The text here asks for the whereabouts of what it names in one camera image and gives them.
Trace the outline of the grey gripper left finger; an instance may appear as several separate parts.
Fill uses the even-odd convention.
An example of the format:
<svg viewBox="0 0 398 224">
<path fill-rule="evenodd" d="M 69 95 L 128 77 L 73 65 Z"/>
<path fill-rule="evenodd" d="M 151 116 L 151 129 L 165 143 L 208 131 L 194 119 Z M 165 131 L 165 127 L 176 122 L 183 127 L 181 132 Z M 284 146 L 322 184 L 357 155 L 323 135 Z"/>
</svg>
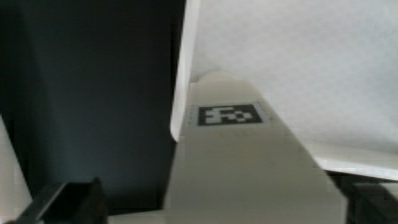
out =
<svg viewBox="0 0 398 224">
<path fill-rule="evenodd" d="M 99 179 L 50 184 L 34 197 L 14 224 L 108 224 Z"/>
</svg>

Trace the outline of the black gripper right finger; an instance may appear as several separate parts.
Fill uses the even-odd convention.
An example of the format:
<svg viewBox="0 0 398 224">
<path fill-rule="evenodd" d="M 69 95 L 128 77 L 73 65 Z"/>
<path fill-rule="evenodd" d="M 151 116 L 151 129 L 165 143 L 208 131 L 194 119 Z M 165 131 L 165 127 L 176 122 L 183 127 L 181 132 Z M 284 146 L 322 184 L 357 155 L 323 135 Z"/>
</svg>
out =
<svg viewBox="0 0 398 224">
<path fill-rule="evenodd" d="M 398 196 L 389 187 L 398 187 L 398 182 L 339 183 L 348 200 L 346 224 L 398 224 Z"/>
</svg>

